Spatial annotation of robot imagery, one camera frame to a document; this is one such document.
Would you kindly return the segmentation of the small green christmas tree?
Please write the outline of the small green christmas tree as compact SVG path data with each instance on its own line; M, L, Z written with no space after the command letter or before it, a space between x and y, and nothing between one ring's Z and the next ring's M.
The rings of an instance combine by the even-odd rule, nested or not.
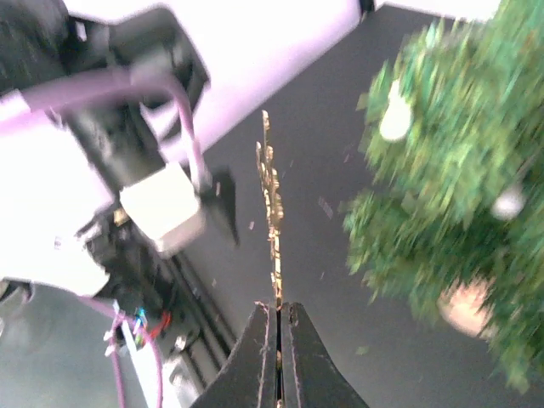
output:
M376 186L347 206L348 266L429 319L443 292L489 281L486 342L527 390L543 375L542 2L425 27L360 107Z

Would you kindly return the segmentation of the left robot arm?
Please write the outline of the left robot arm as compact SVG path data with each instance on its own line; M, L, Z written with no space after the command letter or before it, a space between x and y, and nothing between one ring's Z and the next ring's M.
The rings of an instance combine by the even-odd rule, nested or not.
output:
M112 297L209 223L232 241L235 182L193 125L208 76L174 13L116 23L61 1L1 4L1 276Z

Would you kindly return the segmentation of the gold merry christmas sign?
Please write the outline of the gold merry christmas sign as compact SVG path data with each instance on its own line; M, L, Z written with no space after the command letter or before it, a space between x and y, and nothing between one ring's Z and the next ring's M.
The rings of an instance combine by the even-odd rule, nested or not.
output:
M277 320L276 340L276 407L285 405L283 398L282 352L281 352L281 305L283 303L282 275L281 275L281 220L284 210L279 193L280 182L274 167L274 149L269 142L270 120L269 113L262 110L263 143L256 143L256 159L261 190L263 192L266 209L266 220L269 234L269 255L272 263L270 273L274 290L275 314Z

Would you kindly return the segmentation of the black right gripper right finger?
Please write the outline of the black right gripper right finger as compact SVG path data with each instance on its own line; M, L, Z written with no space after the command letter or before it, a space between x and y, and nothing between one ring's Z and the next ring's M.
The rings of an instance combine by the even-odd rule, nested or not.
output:
M302 304L284 303L280 323L285 407L368 407L333 363Z

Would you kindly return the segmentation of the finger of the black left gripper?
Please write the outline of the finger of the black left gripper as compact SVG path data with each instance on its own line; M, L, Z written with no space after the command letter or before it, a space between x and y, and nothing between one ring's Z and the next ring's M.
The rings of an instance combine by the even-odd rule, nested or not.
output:
M203 192L203 205L218 231L235 247L240 245L236 223L235 180L229 169L212 173L212 185Z

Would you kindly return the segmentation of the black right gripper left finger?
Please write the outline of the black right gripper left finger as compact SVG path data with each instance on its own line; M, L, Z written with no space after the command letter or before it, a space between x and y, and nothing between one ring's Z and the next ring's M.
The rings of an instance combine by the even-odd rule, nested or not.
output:
M256 303L223 368L192 408L275 407L276 350L276 309Z

